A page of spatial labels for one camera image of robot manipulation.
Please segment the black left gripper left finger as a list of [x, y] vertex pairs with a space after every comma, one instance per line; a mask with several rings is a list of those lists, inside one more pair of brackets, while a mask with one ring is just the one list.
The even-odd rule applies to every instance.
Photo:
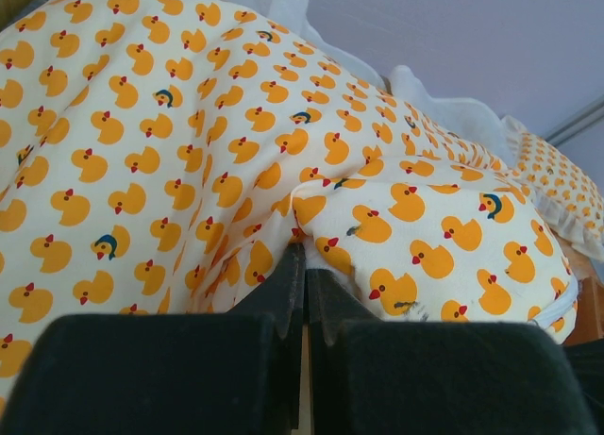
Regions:
[[299, 424], [305, 254], [232, 310], [72, 315], [34, 345], [5, 434], [288, 434]]

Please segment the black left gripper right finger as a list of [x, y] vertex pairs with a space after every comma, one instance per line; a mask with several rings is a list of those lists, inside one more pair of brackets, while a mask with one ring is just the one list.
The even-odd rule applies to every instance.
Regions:
[[597, 434], [601, 344], [533, 325], [384, 322], [306, 275], [316, 434]]

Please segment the duck print bed cover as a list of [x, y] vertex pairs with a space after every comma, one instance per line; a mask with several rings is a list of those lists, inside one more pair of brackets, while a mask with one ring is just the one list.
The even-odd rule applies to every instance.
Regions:
[[59, 317], [225, 312], [294, 243], [385, 321], [576, 324], [516, 172], [285, 26], [51, 0], [2, 31], [3, 398]]

